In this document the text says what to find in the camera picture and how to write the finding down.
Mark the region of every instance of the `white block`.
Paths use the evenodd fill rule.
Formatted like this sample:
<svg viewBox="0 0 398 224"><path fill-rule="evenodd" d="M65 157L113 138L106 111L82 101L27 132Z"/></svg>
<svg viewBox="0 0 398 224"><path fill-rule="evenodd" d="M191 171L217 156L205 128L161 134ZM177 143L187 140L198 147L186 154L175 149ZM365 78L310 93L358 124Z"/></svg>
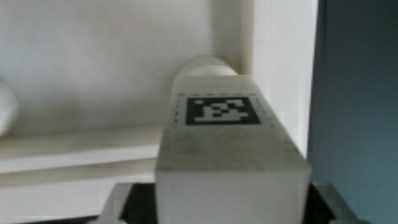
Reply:
<svg viewBox="0 0 398 224"><path fill-rule="evenodd" d="M180 77L155 174L161 224L299 224L310 173L251 76Z"/></svg>

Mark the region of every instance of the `white wall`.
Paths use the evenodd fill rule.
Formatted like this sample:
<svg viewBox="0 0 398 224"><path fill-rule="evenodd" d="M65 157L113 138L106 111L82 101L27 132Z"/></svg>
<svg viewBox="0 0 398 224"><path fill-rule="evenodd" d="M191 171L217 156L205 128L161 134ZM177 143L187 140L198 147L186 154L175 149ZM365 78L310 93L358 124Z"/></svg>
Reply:
<svg viewBox="0 0 398 224"><path fill-rule="evenodd" d="M244 2L244 72L258 85L303 155L308 154L317 0Z"/></svg>
<svg viewBox="0 0 398 224"><path fill-rule="evenodd" d="M0 79L15 88L15 134L164 121L187 61L241 70L241 0L0 0Z"/></svg>

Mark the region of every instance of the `black surface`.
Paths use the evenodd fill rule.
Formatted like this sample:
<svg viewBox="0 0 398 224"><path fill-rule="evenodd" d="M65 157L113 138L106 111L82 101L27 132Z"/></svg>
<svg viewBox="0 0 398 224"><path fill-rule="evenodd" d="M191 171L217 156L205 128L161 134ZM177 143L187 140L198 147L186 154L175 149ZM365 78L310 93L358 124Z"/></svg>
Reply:
<svg viewBox="0 0 398 224"><path fill-rule="evenodd" d="M134 185L122 220L125 220L129 224L159 223L155 184Z"/></svg>
<svg viewBox="0 0 398 224"><path fill-rule="evenodd" d="M308 192L308 204L305 213L305 224L329 224L331 220L337 219L333 211L328 207L328 203L322 199L321 192L315 186L310 186Z"/></svg>
<svg viewBox="0 0 398 224"><path fill-rule="evenodd" d="M241 100L244 105L237 105L230 100ZM196 118L205 117L205 108L212 108L214 113L209 121L198 121ZM217 120L233 110L241 113L248 113L248 116L241 117L241 120ZM260 124L258 114L253 108L249 97L193 97L187 99L187 125L246 125Z"/></svg>

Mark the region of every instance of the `white object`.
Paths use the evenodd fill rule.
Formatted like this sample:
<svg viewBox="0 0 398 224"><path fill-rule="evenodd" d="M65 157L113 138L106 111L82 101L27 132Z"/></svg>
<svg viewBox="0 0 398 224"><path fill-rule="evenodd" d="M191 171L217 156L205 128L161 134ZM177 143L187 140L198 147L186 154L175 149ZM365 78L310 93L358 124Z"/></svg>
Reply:
<svg viewBox="0 0 398 224"><path fill-rule="evenodd" d="M0 82L0 137L8 133L17 117L20 104L10 86Z"/></svg>
<svg viewBox="0 0 398 224"><path fill-rule="evenodd" d="M182 69L180 76L226 76L239 75L226 62L209 56L200 57Z"/></svg>
<svg viewBox="0 0 398 224"><path fill-rule="evenodd" d="M310 170L251 76L180 76L155 173L161 224L299 224Z"/></svg>

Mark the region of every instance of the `black and white square marker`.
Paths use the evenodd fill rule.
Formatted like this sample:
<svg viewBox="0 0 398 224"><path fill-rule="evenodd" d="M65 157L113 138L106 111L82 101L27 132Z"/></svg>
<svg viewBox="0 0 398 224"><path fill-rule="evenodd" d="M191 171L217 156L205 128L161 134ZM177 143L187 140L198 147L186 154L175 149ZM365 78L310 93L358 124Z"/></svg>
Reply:
<svg viewBox="0 0 398 224"><path fill-rule="evenodd" d="M189 97L187 125L262 124L249 97Z"/></svg>

